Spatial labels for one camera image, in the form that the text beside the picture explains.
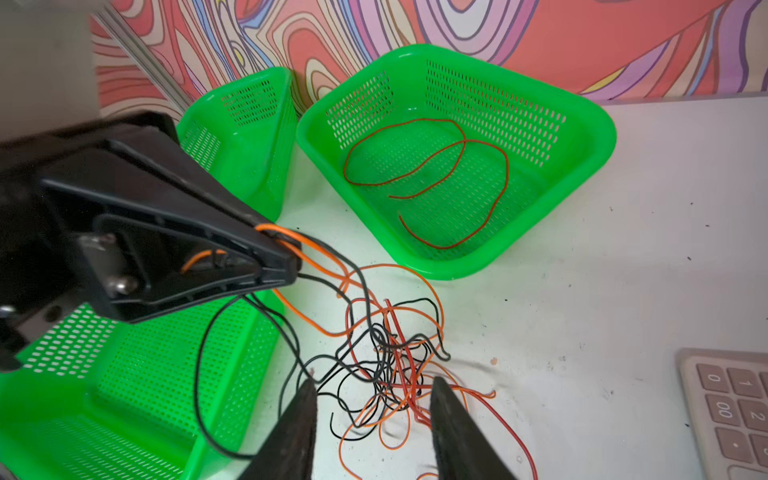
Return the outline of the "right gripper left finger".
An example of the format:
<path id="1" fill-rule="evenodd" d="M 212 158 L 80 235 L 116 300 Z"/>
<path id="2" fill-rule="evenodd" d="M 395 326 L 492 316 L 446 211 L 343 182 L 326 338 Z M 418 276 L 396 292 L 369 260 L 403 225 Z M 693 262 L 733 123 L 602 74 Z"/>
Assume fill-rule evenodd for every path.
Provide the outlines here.
<path id="1" fill-rule="evenodd" d="M 317 411 L 317 391 L 314 383 L 307 379 L 239 479 L 310 479 Z"/>

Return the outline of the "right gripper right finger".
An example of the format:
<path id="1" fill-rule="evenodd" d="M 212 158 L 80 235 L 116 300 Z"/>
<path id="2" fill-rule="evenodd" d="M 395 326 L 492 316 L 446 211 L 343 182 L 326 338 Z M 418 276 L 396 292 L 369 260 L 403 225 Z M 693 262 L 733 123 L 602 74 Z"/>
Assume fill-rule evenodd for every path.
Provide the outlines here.
<path id="1" fill-rule="evenodd" d="M 432 384 L 430 415 L 439 479 L 515 479 L 442 377 Z"/>

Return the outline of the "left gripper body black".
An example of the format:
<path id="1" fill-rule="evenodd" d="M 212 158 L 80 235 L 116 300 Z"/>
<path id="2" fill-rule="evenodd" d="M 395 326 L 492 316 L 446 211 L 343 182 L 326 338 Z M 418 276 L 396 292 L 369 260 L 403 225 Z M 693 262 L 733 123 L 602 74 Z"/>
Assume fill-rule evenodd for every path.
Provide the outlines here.
<path id="1" fill-rule="evenodd" d="M 43 130 L 1 143 L 1 370 L 21 368 L 16 356 L 47 331 L 31 318 L 75 287 L 60 252 L 56 222 L 38 196 L 40 169 L 80 148 L 98 144 L 119 124 L 150 126 L 178 140 L 170 115 L 138 111 Z"/>

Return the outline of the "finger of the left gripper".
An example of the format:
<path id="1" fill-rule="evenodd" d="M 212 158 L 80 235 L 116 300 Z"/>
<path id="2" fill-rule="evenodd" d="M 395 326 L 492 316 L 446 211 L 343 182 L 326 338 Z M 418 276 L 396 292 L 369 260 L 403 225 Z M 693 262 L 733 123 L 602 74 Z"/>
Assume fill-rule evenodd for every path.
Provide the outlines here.
<path id="1" fill-rule="evenodd" d="M 138 323 L 293 284 L 298 257 L 264 216 L 154 127 L 126 124 L 41 168 L 38 191 L 84 300 Z"/>

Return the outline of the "green basket front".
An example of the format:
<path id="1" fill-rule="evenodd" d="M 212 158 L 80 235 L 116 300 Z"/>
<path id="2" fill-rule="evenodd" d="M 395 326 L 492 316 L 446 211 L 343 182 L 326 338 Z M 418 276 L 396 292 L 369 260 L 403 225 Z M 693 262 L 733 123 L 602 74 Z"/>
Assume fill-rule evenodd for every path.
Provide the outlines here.
<path id="1" fill-rule="evenodd" d="M 202 479 L 244 439 L 279 334 L 245 301 L 128 325 L 88 305 L 1 377 L 1 462 L 20 479 Z"/>

